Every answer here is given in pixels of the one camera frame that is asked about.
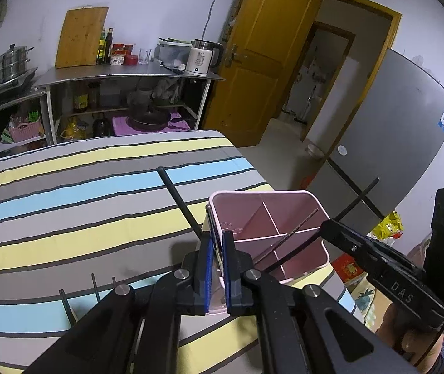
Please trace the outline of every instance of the refrigerator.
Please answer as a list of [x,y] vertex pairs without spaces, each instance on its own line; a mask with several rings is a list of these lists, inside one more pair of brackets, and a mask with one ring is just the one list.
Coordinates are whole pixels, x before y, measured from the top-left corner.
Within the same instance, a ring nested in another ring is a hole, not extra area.
[[307,189],[333,218],[379,178],[341,220],[368,234],[416,184],[443,141],[444,87],[388,49],[366,98]]

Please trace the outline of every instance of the wooden cutting board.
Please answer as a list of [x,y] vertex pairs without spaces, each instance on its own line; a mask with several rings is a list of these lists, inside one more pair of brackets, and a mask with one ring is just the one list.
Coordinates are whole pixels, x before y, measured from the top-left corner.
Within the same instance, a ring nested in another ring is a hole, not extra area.
[[94,65],[108,7],[68,10],[57,48],[56,68]]

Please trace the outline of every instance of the yellow bag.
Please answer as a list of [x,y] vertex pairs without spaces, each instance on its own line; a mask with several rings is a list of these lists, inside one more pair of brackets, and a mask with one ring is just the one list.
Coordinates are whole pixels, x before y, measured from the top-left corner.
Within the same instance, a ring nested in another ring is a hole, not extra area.
[[378,225],[371,232],[377,239],[387,239],[395,233],[404,230],[401,217],[395,211],[392,211],[387,217],[378,223]]

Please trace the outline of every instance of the striped bedsheet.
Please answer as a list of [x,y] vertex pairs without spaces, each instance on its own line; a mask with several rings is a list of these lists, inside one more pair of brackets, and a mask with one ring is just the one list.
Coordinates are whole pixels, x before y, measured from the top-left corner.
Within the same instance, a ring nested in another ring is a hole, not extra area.
[[[271,190],[215,131],[102,137],[0,159],[0,372],[19,373],[70,327],[59,290],[78,317],[112,278],[134,288],[180,265],[197,238],[155,169],[166,168],[202,223],[216,190]],[[332,267],[321,284],[358,309]],[[183,317],[178,373],[261,372],[253,318]]]

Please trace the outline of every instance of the yellow stripe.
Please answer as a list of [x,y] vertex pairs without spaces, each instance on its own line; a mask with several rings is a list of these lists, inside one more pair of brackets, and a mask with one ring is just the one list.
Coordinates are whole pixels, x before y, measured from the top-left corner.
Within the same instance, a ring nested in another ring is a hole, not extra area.
[[253,316],[236,318],[178,349],[177,374],[198,374],[224,361],[258,337]]
[[53,171],[64,170],[81,165],[89,165],[99,161],[117,160],[130,157],[161,155],[179,151],[193,151],[207,149],[216,146],[232,146],[225,137],[211,137],[206,139],[195,139],[191,141],[154,142],[148,145],[116,146],[105,149],[95,149],[87,153],[76,153],[71,156],[17,167],[0,173],[0,185],[34,175],[44,175]]
[[21,374],[23,370],[19,370],[18,368],[10,368],[0,365],[0,373],[1,374]]
[[[269,191],[269,185],[250,191]],[[207,202],[189,205],[198,223],[203,222]],[[144,240],[188,229],[189,224],[178,208],[151,215],[126,218],[74,232],[0,247],[0,270],[91,254],[136,240]]]
[[295,288],[303,288],[308,284],[317,284],[319,285],[323,282],[333,271],[333,266],[331,264],[327,264],[322,269],[318,269],[314,271],[312,274],[308,274],[305,277],[299,277],[296,280],[288,283],[289,286]]

